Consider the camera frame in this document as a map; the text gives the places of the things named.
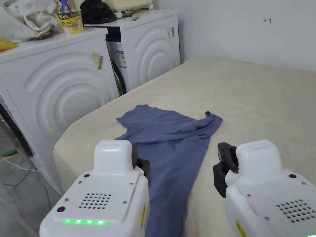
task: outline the bed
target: bed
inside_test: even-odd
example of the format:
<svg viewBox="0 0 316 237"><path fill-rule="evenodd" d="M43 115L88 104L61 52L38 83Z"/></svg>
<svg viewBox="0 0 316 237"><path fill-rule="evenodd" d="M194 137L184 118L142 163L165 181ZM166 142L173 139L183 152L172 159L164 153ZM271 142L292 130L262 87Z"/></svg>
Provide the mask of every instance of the bed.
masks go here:
<svg viewBox="0 0 316 237"><path fill-rule="evenodd" d="M60 138L54 159L67 190L93 168L95 146L126 132L116 121L138 104L202 119L223 118L189 196L184 236L234 236L224 199L213 184L217 144L261 139L279 149L283 166L316 185L316 73L224 58L195 58L75 122Z"/></svg>

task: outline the black bag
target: black bag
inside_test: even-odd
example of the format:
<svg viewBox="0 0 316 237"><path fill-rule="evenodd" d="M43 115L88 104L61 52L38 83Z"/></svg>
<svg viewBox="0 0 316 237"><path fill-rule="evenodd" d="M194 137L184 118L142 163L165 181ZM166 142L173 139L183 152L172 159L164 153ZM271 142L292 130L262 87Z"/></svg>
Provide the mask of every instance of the black bag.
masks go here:
<svg viewBox="0 0 316 237"><path fill-rule="evenodd" d="M85 0L80 9L83 24L103 24L116 20L110 7L102 0Z"/></svg>

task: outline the washing machine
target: washing machine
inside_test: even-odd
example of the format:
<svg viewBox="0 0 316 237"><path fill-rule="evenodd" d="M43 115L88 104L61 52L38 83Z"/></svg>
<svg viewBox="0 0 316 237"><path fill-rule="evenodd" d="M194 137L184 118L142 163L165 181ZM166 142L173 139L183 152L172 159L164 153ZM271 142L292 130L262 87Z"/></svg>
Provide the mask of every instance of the washing machine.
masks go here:
<svg viewBox="0 0 316 237"><path fill-rule="evenodd" d="M85 27L107 28L106 36L121 91L129 92L179 66L178 10L144 10L115 22Z"/></svg>
<svg viewBox="0 0 316 237"><path fill-rule="evenodd" d="M107 33L107 29L61 33L0 54L0 96L5 104L1 111L10 127L16 125L12 128L24 149L60 193L54 145L72 123L119 96Z"/></svg>

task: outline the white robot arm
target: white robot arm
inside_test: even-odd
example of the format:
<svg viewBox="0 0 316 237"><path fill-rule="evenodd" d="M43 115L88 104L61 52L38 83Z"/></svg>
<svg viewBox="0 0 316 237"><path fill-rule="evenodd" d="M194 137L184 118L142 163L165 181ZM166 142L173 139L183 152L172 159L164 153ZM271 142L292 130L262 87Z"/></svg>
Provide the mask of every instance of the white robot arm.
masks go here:
<svg viewBox="0 0 316 237"><path fill-rule="evenodd" d="M132 163L132 145L103 140L94 169L81 175L42 221L40 237L142 237L149 215L149 185Z"/></svg>
<svg viewBox="0 0 316 237"><path fill-rule="evenodd" d="M226 197L226 214L242 237L316 237L316 187L282 168L268 141L218 144L214 185Z"/></svg>

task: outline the black button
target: black button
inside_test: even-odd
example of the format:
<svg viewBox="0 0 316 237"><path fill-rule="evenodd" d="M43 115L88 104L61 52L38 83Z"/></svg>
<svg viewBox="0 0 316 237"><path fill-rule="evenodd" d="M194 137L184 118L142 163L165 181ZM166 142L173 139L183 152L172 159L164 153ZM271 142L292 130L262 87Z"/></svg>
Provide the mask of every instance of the black button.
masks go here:
<svg viewBox="0 0 316 237"><path fill-rule="evenodd" d="M63 212L63 211L65 211L65 210L66 210L65 207L58 207L57 212Z"/></svg>

